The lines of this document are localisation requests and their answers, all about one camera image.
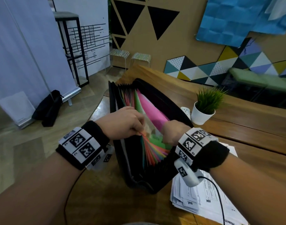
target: wristband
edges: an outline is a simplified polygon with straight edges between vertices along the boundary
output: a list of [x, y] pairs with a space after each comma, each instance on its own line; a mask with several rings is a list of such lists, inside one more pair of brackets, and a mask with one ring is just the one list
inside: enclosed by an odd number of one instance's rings
[[175, 152], [194, 172], [197, 169], [209, 172], [224, 162], [229, 149], [202, 128], [192, 128], [180, 138]]
[[59, 140], [56, 152], [78, 170], [83, 170], [87, 166], [92, 168], [103, 157], [109, 141], [95, 122], [88, 121]]

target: potted plant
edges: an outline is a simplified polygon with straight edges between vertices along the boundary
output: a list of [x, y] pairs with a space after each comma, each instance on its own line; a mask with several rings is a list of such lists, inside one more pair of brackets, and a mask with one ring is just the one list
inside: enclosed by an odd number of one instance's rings
[[194, 103], [191, 114], [193, 123], [203, 125], [210, 117], [212, 117], [223, 101], [224, 94], [225, 92], [217, 87], [199, 90], [197, 93], [197, 102]]

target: wooden table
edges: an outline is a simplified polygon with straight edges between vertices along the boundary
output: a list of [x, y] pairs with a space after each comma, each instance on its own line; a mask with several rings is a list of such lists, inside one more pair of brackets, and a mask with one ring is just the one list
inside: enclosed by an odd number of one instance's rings
[[[141, 66], [129, 69], [117, 83], [141, 78], [158, 88], [178, 106], [192, 110], [195, 92], [202, 85], [181, 81]], [[109, 112], [105, 94], [90, 120]], [[202, 128], [235, 147], [239, 158], [286, 183], [286, 110], [225, 96], [223, 106]], [[66, 208], [70, 224], [123, 224], [145, 221], [158, 224], [217, 224], [172, 206], [171, 182], [159, 193], [129, 189], [116, 158], [101, 172], [85, 171], [76, 183]]]

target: stack of papers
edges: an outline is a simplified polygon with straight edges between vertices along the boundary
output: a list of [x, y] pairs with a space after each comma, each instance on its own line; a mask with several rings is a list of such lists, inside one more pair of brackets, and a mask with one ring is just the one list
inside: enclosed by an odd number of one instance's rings
[[[230, 153], [238, 156], [233, 146], [229, 146], [228, 144], [223, 145], [230, 150]], [[239, 213], [223, 193], [211, 175], [205, 171], [201, 172], [204, 177], [212, 180], [219, 190], [223, 205], [225, 224], [247, 225], [248, 222], [246, 219], [241, 215], [241, 213]], [[177, 174], [172, 181], [170, 200], [177, 208], [223, 224], [222, 210], [216, 188], [206, 179], [204, 179], [199, 185], [190, 188], [185, 184], [180, 174]]]

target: floor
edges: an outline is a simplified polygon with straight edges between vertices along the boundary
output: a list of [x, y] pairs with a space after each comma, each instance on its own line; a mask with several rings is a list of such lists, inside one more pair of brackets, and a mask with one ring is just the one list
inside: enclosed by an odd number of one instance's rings
[[117, 81], [124, 69], [111, 68], [89, 77], [90, 83], [72, 98], [73, 106], [65, 102], [53, 127], [44, 128], [36, 121], [19, 130], [0, 108], [0, 193], [25, 172], [51, 155], [58, 140], [76, 126], [82, 126], [108, 89], [108, 81]]

